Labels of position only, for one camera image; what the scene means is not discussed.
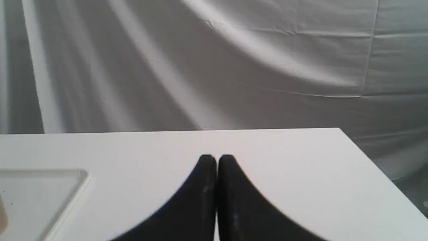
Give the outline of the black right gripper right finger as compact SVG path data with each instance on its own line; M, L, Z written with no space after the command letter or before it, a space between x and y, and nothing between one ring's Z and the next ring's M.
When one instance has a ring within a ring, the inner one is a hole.
M221 241L322 240L272 205L232 155L218 162L217 220Z

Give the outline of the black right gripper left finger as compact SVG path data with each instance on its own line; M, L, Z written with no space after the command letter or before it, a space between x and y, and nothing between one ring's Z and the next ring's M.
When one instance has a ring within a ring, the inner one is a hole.
M176 193L153 215L116 241L212 241L216 222L217 162L199 157Z

